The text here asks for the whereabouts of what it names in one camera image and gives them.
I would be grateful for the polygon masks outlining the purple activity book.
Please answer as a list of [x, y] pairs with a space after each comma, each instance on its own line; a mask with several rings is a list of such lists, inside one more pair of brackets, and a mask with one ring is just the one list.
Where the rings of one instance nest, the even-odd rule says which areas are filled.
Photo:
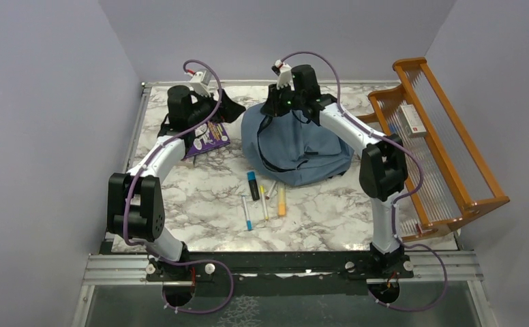
[[209, 121], [194, 130], [195, 138], [192, 147], [186, 153], [185, 159], [195, 157], [202, 153], [228, 146], [230, 138], [223, 123]]

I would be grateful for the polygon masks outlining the blue student backpack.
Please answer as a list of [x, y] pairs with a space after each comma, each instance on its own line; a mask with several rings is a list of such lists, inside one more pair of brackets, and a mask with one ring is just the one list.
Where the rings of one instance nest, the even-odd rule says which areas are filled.
[[300, 187], [345, 174], [354, 150], [328, 129], [309, 122], [301, 112], [280, 117], [248, 108], [241, 119], [241, 148], [259, 174]]

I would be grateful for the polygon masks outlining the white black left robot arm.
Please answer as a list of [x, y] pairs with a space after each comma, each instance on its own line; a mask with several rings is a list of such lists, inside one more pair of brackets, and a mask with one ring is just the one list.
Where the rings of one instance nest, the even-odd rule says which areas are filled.
[[125, 173], [108, 180], [107, 230], [128, 245], [142, 245], [165, 259], [164, 271], [182, 279], [190, 270], [185, 243], [165, 228], [162, 183], [168, 173], [194, 148], [196, 130], [207, 123], [233, 123], [246, 110], [224, 90], [215, 98], [184, 85], [167, 90], [168, 112], [154, 147]]

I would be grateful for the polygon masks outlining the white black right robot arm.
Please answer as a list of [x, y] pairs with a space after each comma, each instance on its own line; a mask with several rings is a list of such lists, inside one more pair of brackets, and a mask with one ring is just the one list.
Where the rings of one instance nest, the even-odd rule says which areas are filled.
[[395, 207], [405, 196], [408, 178], [408, 151], [402, 139], [397, 134], [386, 136], [375, 131], [345, 110], [339, 96], [321, 93], [311, 65], [291, 67], [278, 60], [271, 69], [277, 81], [269, 85], [257, 134], [280, 117], [299, 111], [307, 122], [328, 129], [361, 156], [359, 183], [371, 199], [374, 223], [369, 269], [377, 277], [387, 276], [404, 258], [395, 220]]

